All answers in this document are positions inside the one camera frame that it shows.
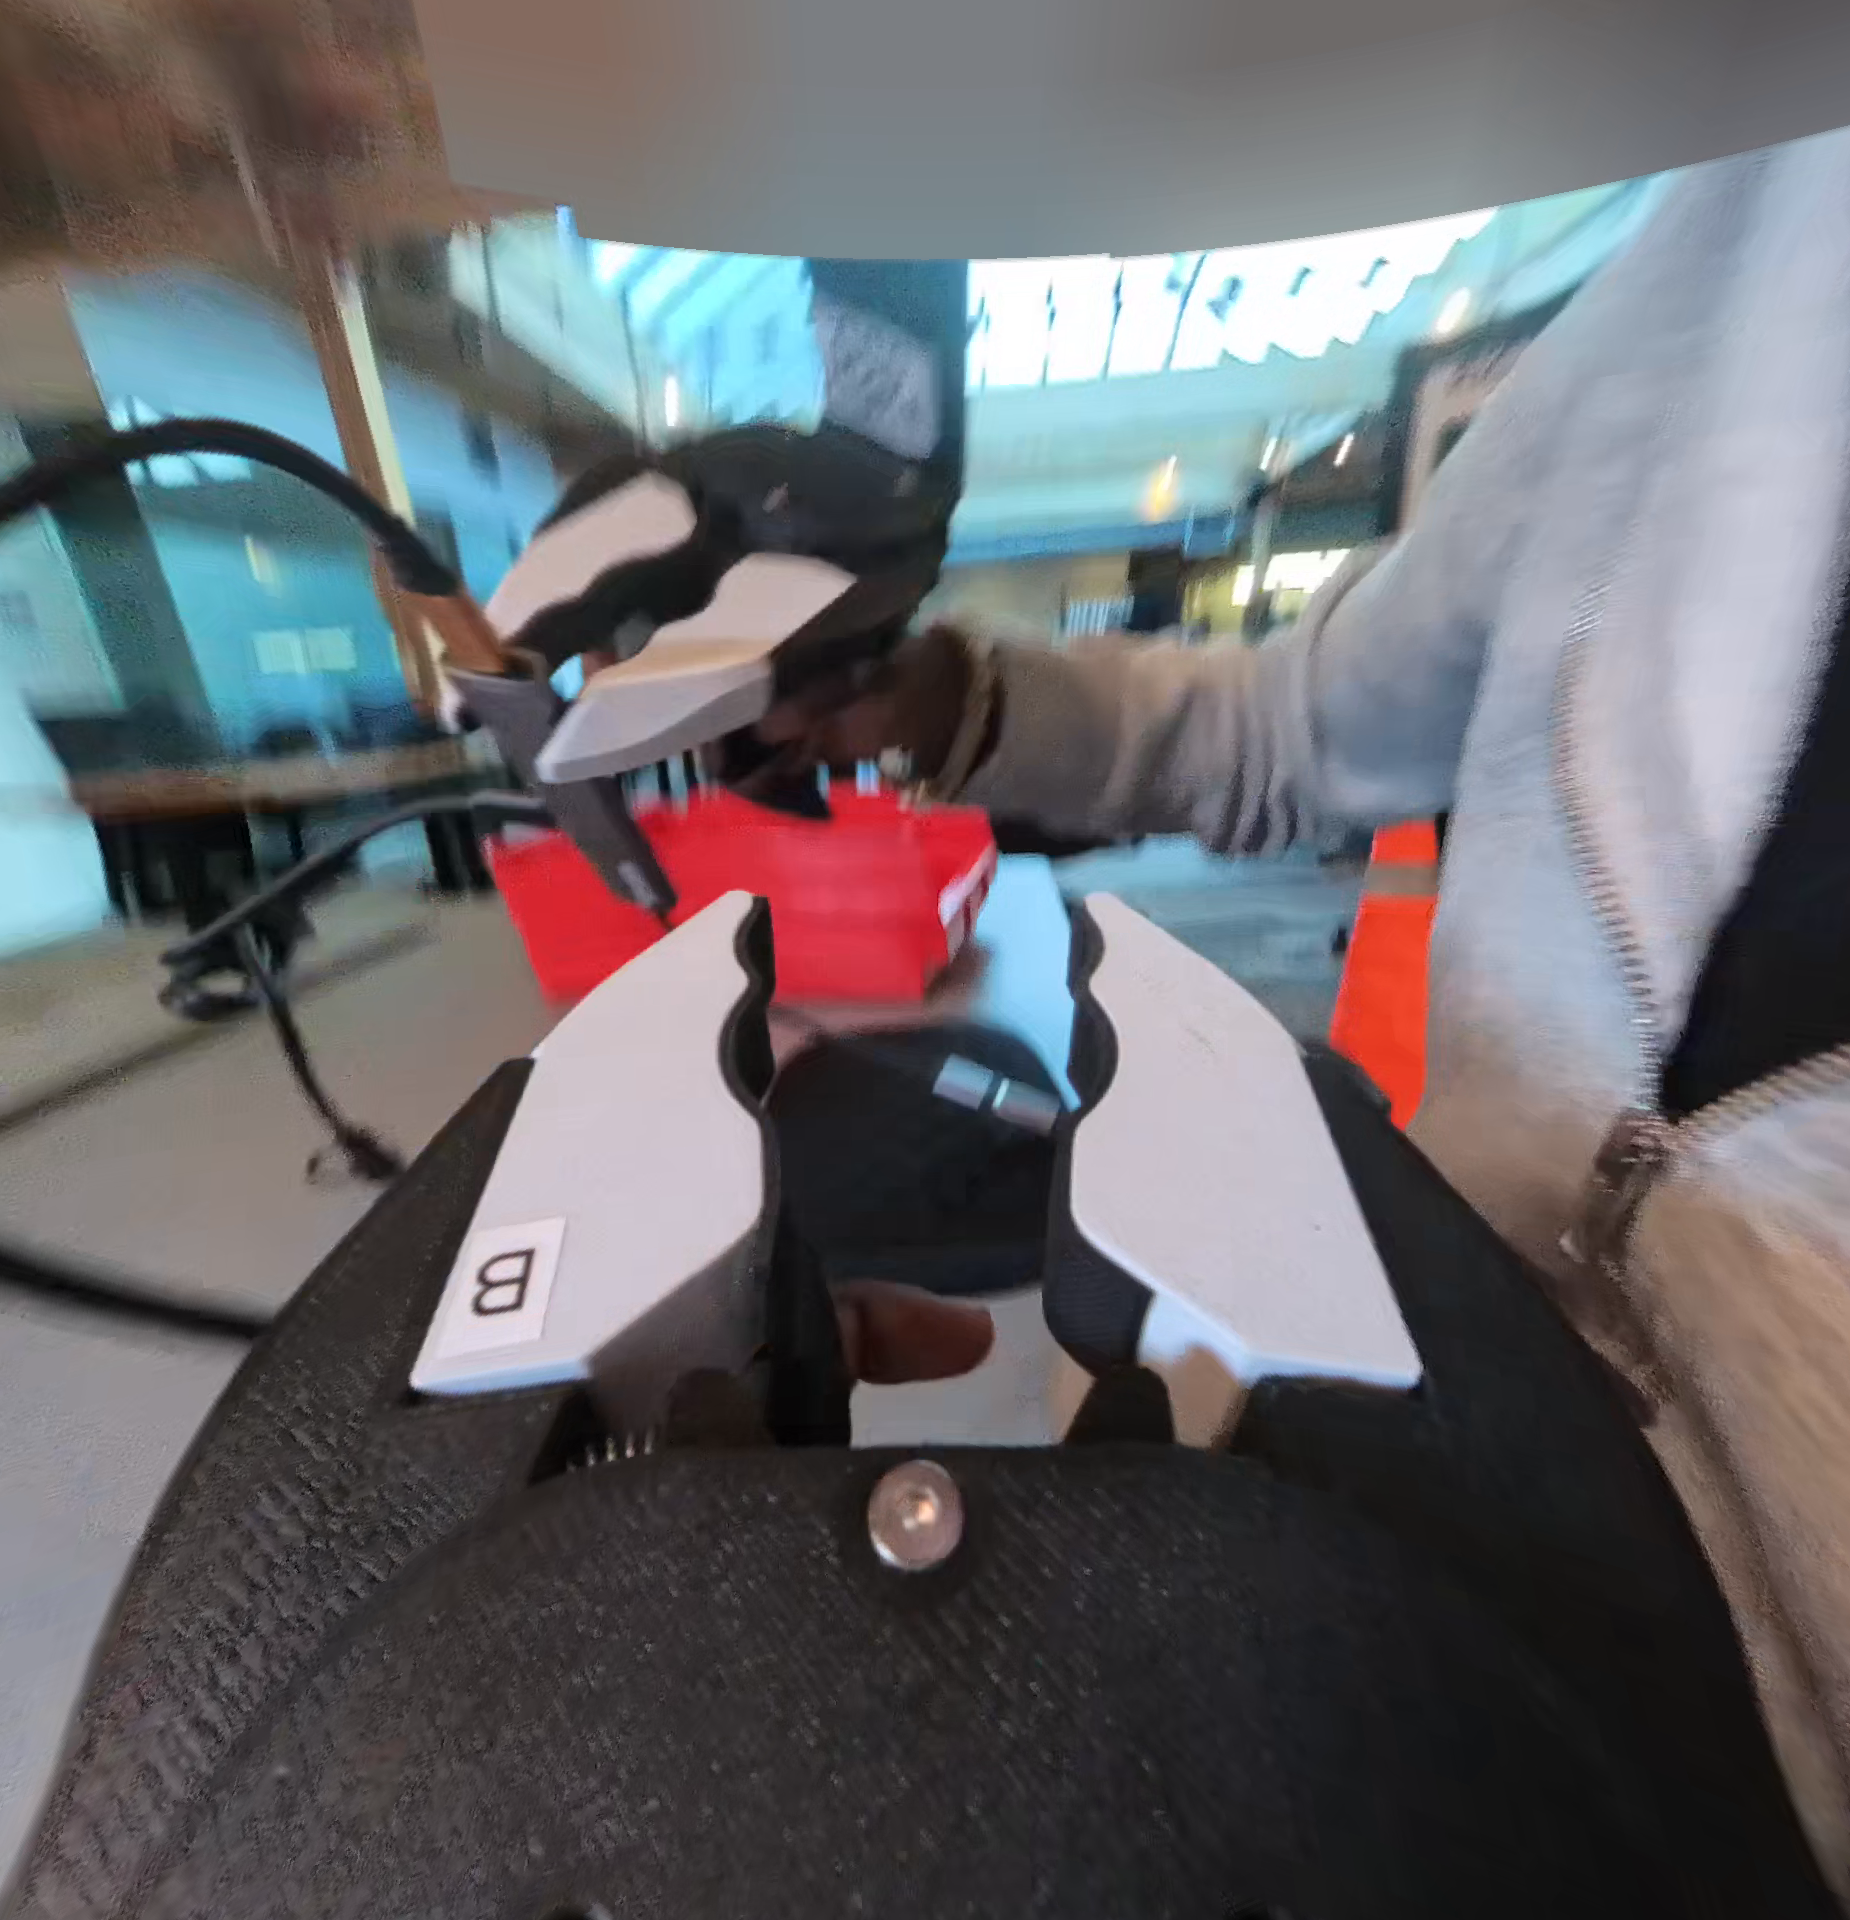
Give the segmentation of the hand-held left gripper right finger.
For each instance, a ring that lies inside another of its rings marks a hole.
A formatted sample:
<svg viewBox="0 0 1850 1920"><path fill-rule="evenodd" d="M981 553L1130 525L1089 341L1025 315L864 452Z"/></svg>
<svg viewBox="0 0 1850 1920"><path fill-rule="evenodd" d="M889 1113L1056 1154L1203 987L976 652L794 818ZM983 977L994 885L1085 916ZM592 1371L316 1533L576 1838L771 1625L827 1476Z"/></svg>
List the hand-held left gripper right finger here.
<svg viewBox="0 0 1850 1920"><path fill-rule="evenodd" d="M1111 894L1070 909L1077 1003L1044 1312L1085 1375L1136 1365L1181 1444L1255 1390L1425 1380L1302 1046Z"/></svg>

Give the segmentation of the grey usb hub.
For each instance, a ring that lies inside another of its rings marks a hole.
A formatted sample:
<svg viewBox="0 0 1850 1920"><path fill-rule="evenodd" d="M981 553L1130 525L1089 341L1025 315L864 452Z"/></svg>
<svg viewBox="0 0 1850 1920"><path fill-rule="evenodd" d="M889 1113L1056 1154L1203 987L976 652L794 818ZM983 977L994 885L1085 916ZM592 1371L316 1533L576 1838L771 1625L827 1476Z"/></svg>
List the grey usb hub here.
<svg viewBox="0 0 1850 1920"><path fill-rule="evenodd" d="M622 782L616 774L565 772L551 755L562 724L578 714L576 703L559 697L539 676L487 676L444 667L441 684L454 691L463 717L491 737L504 769L544 807L551 826L573 841L607 889L647 913L659 926L670 926L679 894L632 818Z"/></svg>

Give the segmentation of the wooden office desk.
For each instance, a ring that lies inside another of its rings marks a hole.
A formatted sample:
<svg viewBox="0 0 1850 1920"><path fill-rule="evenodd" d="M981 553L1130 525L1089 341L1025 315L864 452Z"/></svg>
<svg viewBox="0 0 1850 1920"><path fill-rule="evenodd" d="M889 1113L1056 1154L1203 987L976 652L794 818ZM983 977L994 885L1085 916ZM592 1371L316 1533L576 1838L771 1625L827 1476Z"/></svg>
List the wooden office desk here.
<svg viewBox="0 0 1850 1920"><path fill-rule="evenodd" d="M498 772L481 747L438 737L334 756L94 774L68 784L68 804L95 830L117 909L197 926L257 885L256 822L279 822L289 862L299 862L312 822L369 822L441 804Z"/></svg>

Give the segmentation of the wooden post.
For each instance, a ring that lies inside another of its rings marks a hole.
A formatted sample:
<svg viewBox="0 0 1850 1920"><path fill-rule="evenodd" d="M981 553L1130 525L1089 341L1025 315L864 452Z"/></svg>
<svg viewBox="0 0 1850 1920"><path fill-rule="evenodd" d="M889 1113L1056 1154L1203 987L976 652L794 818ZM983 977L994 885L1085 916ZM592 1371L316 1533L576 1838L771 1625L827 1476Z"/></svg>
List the wooden post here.
<svg viewBox="0 0 1850 1920"><path fill-rule="evenodd" d="M294 294L320 370L344 466L378 505L412 521L407 468L393 430L378 353L366 318L356 272L323 244L294 244ZM438 641L408 604L384 556L373 559L373 588L386 617L412 707L447 724L438 691Z"/></svg>

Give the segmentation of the orange traffic cone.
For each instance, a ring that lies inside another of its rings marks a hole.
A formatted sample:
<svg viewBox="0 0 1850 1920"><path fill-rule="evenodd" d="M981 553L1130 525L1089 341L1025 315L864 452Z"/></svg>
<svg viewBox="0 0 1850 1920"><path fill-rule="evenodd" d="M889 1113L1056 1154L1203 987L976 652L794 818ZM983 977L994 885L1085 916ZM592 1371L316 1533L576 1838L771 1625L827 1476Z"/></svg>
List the orange traffic cone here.
<svg viewBox="0 0 1850 1920"><path fill-rule="evenodd" d="M1344 936L1328 1046L1366 1075L1396 1128L1428 1073L1428 973L1440 892L1440 821L1374 833Z"/></svg>

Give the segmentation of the person's left hand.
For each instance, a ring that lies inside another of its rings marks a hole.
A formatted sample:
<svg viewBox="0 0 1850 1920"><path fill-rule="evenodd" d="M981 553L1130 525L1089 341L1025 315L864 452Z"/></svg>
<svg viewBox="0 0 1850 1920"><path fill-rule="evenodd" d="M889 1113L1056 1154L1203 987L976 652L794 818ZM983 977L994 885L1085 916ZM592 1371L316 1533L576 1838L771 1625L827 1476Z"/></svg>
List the person's left hand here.
<svg viewBox="0 0 1850 1920"><path fill-rule="evenodd" d="M831 1290L839 1353L853 1386L927 1386L974 1375L996 1326L974 1304L885 1282Z"/></svg>

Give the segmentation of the red plastic bin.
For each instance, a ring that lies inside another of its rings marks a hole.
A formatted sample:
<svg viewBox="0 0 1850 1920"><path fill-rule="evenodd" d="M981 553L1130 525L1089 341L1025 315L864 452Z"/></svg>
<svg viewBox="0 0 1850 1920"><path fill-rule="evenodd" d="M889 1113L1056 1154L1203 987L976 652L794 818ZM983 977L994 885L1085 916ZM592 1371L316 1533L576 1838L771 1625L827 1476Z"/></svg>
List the red plastic bin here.
<svg viewBox="0 0 1850 1920"><path fill-rule="evenodd" d="M916 1003L959 961L1000 873L992 826L889 789L839 789L830 810L801 821L698 789L639 807L633 822L673 878L675 918L729 892L769 900L783 1002ZM578 1002L661 937L551 828L493 833L482 855L548 1002Z"/></svg>

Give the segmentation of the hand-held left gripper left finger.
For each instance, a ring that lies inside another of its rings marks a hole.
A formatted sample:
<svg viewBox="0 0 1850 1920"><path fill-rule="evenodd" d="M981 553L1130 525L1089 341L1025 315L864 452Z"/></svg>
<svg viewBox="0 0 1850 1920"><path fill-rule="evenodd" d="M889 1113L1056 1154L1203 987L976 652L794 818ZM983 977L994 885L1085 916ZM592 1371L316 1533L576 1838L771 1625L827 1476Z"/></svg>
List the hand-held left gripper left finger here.
<svg viewBox="0 0 1850 1920"><path fill-rule="evenodd" d="M769 903L710 900L554 1024L408 1369L421 1398L576 1386L616 1439L762 1345Z"/></svg>

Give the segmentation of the small silver usb plug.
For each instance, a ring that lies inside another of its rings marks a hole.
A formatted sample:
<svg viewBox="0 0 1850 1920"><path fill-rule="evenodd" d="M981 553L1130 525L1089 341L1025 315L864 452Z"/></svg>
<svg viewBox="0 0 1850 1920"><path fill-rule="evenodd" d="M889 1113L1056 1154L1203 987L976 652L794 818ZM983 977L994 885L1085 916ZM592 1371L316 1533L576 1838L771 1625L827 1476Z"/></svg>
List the small silver usb plug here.
<svg viewBox="0 0 1850 1920"><path fill-rule="evenodd" d="M1029 1079L985 1066L967 1053L944 1057L933 1079L933 1094L960 1112L989 1116L996 1125L1035 1138L1048 1138L1066 1116L1066 1102L1056 1092L1035 1086Z"/></svg>

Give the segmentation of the person's right hand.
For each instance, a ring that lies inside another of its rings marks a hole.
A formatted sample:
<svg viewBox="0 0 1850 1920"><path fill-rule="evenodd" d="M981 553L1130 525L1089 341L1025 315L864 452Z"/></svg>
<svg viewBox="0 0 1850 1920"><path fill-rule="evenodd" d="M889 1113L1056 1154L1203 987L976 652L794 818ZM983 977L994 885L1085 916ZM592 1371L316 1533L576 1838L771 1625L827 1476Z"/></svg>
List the person's right hand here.
<svg viewBox="0 0 1850 1920"><path fill-rule="evenodd" d="M994 647L935 626L779 700L754 734L771 769L831 777L879 766L927 798L956 798L996 744L1003 700Z"/></svg>

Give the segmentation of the person's torso grey hoodie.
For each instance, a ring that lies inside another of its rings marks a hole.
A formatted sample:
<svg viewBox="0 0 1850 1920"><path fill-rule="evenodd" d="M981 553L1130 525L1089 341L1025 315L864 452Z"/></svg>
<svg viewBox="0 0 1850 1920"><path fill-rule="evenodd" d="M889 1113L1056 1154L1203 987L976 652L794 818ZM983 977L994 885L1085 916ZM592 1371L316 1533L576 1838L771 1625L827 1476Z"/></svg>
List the person's torso grey hoodie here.
<svg viewBox="0 0 1850 1920"><path fill-rule="evenodd" d="M1643 1404L1850 1913L1850 1042L1659 1094L1847 588L1850 126L1667 193L1311 691L1325 810L1450 810L1420 1147Z"/></svg>

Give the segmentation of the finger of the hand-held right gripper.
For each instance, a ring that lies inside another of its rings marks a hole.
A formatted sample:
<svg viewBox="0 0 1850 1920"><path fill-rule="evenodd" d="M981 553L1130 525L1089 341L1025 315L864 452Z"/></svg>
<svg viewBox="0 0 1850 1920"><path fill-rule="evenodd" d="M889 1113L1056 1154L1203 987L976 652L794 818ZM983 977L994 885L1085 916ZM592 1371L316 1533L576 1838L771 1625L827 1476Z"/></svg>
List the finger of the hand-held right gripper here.
<svg viewBox="0 0 1850 1920"><path fill-rule="evenodd" d="M831 563L735 563L699 612L584 684L535 756L539 782L611 780L754 724L771 703L773 652L852 588L856 577Z"/></svg>
<svg viewBox="0 0 1850 1920"><path fill-rule="evenodd" d="M482 612L493 637L526 641L541 614L573 606L611 570L661 559L698 538L698 505L673 477L627 477L539 529Z"/></svg>

